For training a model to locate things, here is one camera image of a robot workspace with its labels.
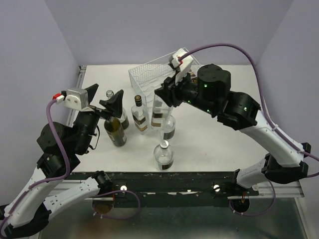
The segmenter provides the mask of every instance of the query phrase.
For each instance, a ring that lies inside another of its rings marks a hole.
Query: gray wall
[[[42,155],[36,143],[52,95],[75,86],[77,63],[43,0],[0,2],[0,205],[10,203]],[[68,111],[52,107],[53,120]]]
[[[319,156],[319,1],[295,0],[260,59],[259,69],[273,120],[291,137],[309,142]],[[305,161],[310,173],[319,163]],[[301,180],[314,225],[319,225],[319,177]]]
[[[237,44],[258,60],[292,0],[45,0],[78,63],[145,63],[180,47]],[[247,63],[238,52],[201,63]]]

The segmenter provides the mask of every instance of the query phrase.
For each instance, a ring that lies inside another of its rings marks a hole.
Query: glass bottle
[[[113,95],[114,95],[114,92],[111,91],[111,90],[108,90],[106,92],[106,97],[108,99],[110,99]],[[123,108],[122,110],[123,110],[122,111],[122,116],[119,118],[119,120],[121,122],[121,125],[122,125],[123,129],[126,130],[129,127],[130,122],[129,122],[128,115],[126,114],[125,109]]]
[[[167,140],[163,140],[154,149],[154,163],[156,169],[168,170],[173,165],[174,150]]]
[[[173,107],[169,107],[159,96],[154,95],[151,128],[163,130],[172,110]]]
[[[169,141],[175,134],[175,118],[170,115],[168,121],[164,125],[164,129],[160,130],[160,139]]]
[[[126,136],[118,118],[108,117],[104,121],[104,128],[115,146],[120,147],[126,143]]]
[[[134,123],[136,128],[139,129],[141,134],[145,134],[149,131],[149,113],[146,110],[146,107],[142,105],[142,97],[137,95],[134,98],[135,105],[131,108],[131,112],[133,115]]]

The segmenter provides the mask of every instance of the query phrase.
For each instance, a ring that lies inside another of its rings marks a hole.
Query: white wire rack
[[[137,95],[142,97],[143,104],[149,109],[153,106],[154,90],[167,77],[174,75],[173,69],[168,65],[168,59],[173,53],[175,52],[129,70],[132,88]],[[191,70],[195,75],[200,67],[200,63],[194,58]]]

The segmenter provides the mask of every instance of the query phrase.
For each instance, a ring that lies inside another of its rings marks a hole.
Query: tabletop
[[[153,151],[159,144],[156,134],[149,131],[140,135],[134,125],[131,107],[135,92],[131,87],[128,70],[137,65],[87,66],[82,88],[95,83],[99,89],[92,105],[100,106],[106,100],[106,91],[124,90],[123,107],[128,113],[130,126],[125,130],[127,142],[115,147],[104,130],[104,120],[98,126],[101,136],[96,150],[79,156],[81,163],[73,172],[153,172]],[[245,92],[260,102],[256,78],[251,66],[225,65],[231,73],[231,90]],[[175,135],[170,144],[174,148],[174,163],[170,171],[233,171],[259,162],[266,150],[248,136],[217,122],[209,114],[188,104],[174,108]],[[96,137],[91,141],[95,145]]]

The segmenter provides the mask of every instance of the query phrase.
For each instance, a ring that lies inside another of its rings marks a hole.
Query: purple cable
[[[275,202],[276,202],[275,188],[274,188],[274,186],[273,186],[271,181],[268,181],[268,182],[270,183],[270,186],[272,187],[273,192],[274,192],[273,201],[272,201],[272,203],[271,203],[271,205],[269,206],[268,209],[266,209],[265,211],[263,211],[261,213],[256,213],[256,214],[240,213],[240,212],[235,211],[235,209],[233,208],[233,202],[231,200],[229,200],[229,207],[233,211],[233,213],[241,215],[241,216],[244,216],[244,217],[257,217],[257,216],[261,216],[261,215],[264,215],[264,214],[268,213],[273,208],[273,206],[275,205]]]
[[[230,43],[216,43],[216,44],[209,44],[209,45],[205,45],[205,46],[201,46],[201,47],[198,47],[194,50],[191,50],[189,52],[187,52],[186,54],[184,54],[183,56],[181,56],[179,58],[179,61],[183,60],[185,57],[189,56],[189,55],[192,55],[194,54],[195,52],[197,51],[201,51],[201,50],[204,50],[204,49],[207,49],[207,48],[212,48],[212,47],[217,47],[217,46],[226,46],[226,47],[231,47],[231,48],[234,48],[236,50],[239,50],[241,53],[243,53],[247,59],[249,60],[250,64],[252,65],[253,67],[253,70],[254,70],[254,73],[256,75],[256,80],[257,80],[257,85],[258,85],[258,90],[259,90],[259,95],[260,95],[260,100],[261,100],[261,107],[263,109],[263,113],[264,113],[264,116],[265,116],[265,119],[266,121],[268,122],[268,124],[270,125],[271,128],[274,128],[275,132],[279,135],[279,137],[281,139],[283,139],[289,146],[291,146],[293,149],[295,149],[296,151],[300,151],[300,149],[295,146],[287,137],[285,137],[275,126],[275,124],[272,122],[272,120],[270,119],[268,113],[267,113],[267,109],[266,109],[266,102],[265,102],[265,99],[264,99],[264,93],[263,93],[263,89],[261,87],[261,84],[260,84],[260,78],[259,78],[259,74],[258,74],[258,71],[257,71],[257,68],[256,68],[256,65],[254,63],[254,60],[253,58],[248,54],[247,51],[245,51],[244,49],[242,49],[241,47],[239,46],[236,46],[234,44],[230,44]],[[307,152],[301,152],[303,153],[304,155],[306,156],[309,156],[310,158],[313,158],[315,159],[316,161],[319,162],[319,157],[316,157],[314,156],[313,154],[310,154],[310,153],[307,153]],[[315,176],[318,176],[319,175],[319,172],[318,173],[315,173],[315,174],[311,174],[311,175],[308,175],[307,178],[312,178],[312,177],[315,177]]]
[[[55,177],[55,178],[47,178],[47,179],[42,179],[40,181],[37,181],[33,184],[31,184],[29,186],[29,190],[31,190],[32,188],[36,187],[37,185],[41,184],[41,183],[48,183],[48,182],[52,182],[52,181],[57,181],[57,180],[61,180],[61,179],[65,179],[67,176],[69,176],[70,174],[70,162],[69,162],[69,158],[68,158],[68,155],[66,154],[66,151],[63,147],[63,144],[56,132],[56,129],[54,127],[54,124],[53,124],[53,120],[52,120],[52,117],[51,117],[51,112],[50,112],[50,109],[51,109],[51,106],[53,104],[56,103],[56,99],[54,100],[51,100],[50,103],[47,105],[46,107],[46,117],[48,119],[48,123],[49,123],[49,126],[50,126],[50,129],[52,131],[52,134],[55,138],[55,141],[62,153],[62,156],[63,156],[63,159],[64,159],[64,163],[65,163],[65,168],[66,168],[66,172],[64,175],[60,176],[60,177]],[[12,214],[12,212],[17,208],[18,204],[22,201],[22,199],[28,194],[28,191],[24,191],[20,197],[18,197],[18,199],[16,200],[16,202],[14,203],[14,205],[12,206],[11,210],[9,211],[9,214]],[[6,239],[7,237],[4,237],[2,236],[1,234],[1,230],[5,224],[5,222],[8,220],[8,218],[4,218],[4,220],[2,221],[2,223],[0,224],[0,238],[2,239]]]
[[[102,196],[107,196],[107,195],[111,195],[111,194],[114,194],[114,193],[130,193],[130,194],[132,194],[132,195],[136,198],[136,200],[137,200],[137,202],[138,202],[138,209],[137,209],[137,211],[136,211],[133,215],[131,215],[131,216],[124,217],[124,218],[116,218],[116,217],[107,216],[107,215],[103,215],[103,214],[97,213],[97,212],[95,211],[95,206],[93,206],[93,210],[94,210],[94,212],[95,212],[98,216],[100,216],[100,217],[102,217],[102,218],[115,219],[115,220],[127,220],[127,219],[131,219],[131,218],[135,217],[137,214],[140,213],[140,211],[141,211],[141,201],[140,201],[140,199],[139,199],[139,197],[137,196],[136,193],[134,193],[134,192],[132,192],[132,191],[129,191],[129,190],[116,190],[116,191],[112,191],[112,192],[109,192],[109,193],[103,193],[103,194],[97,195],[97,196],[95,196],[94,198],[102,197]]]

